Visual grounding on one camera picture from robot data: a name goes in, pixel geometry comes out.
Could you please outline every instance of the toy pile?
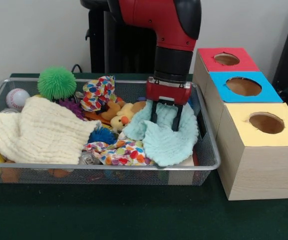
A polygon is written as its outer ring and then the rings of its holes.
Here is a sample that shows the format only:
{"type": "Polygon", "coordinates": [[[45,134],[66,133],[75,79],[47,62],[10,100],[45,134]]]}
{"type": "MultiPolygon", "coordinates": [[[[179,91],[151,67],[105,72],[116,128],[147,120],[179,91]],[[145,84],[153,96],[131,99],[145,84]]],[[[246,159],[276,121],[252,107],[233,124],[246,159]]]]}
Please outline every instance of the toy pile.
{"type": "MultiPolygon", "coordinates": [[[[125,165],[161,167],[192,154],[197,121],[187,104],[178,132],[171,130],[177,110],[157,105],[157,123],[149,121],[151,101],[126,103],[115,94],[115,77],[90,80],[76,91],[74,75],[61,67],[40,74],[38,95],[16,88],[0,113],[0,163],[125,165]]],[[[17,182],[20,169],[3,168],[4,182],[17,182]]],[[[72,170],[48,169],[54,177],[72,170]]]]}

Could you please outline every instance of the blue box top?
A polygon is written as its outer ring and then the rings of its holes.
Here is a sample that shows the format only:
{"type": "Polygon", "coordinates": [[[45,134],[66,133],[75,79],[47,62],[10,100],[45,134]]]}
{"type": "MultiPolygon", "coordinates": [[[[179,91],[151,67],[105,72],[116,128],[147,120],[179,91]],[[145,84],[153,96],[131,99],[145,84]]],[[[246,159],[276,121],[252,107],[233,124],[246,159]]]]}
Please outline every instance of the blue box top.
{"type": "Polygon", "coordinates": [[[210,72],[210,76],[224,102],[283,103],[262,72],[210,72]]]}

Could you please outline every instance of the green spiky ball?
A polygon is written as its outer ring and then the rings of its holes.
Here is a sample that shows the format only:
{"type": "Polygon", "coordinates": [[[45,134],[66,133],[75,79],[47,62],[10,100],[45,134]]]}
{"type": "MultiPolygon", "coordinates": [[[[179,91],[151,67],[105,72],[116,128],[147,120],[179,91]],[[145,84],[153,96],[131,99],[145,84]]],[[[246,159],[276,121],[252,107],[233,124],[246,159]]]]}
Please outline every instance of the green spiky ball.
{"type": "Polygon", "coordinates": [[[65,99],[76,90],[74,74],[64,67],[49,67],[40,73],[37,82],[39,93],[48,100],[65,99]]]}

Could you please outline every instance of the stacked wooden boxes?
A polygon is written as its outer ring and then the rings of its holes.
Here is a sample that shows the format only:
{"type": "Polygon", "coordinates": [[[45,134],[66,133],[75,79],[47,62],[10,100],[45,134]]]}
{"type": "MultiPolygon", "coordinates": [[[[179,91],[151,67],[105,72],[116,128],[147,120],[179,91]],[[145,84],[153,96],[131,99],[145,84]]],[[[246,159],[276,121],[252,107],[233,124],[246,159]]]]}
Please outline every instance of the stacked wooden boxes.
{"type": "Polygon", "coordinates": [[[227,198],[288,198],[288,106],[247,52],[199,49],[194,82],[216,135],[227,198]]]}

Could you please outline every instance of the yellow duck toy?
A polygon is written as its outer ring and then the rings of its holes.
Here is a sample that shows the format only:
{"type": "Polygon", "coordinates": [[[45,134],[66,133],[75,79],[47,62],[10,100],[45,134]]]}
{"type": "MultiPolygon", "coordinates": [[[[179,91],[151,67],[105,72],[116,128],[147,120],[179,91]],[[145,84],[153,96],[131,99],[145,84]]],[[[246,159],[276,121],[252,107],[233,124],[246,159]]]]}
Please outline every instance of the yellow duck toy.
{"type": "Polygon", "coordinates": [[[112,118],[110,124],[113,127],[114,132],[121,132],[123,128],[130,123],[131,119],[135,115],[132,111],[133,106],[134,104],[131,103],[125,104],[123,108],[117,112],[116,116],[112,118]]]}

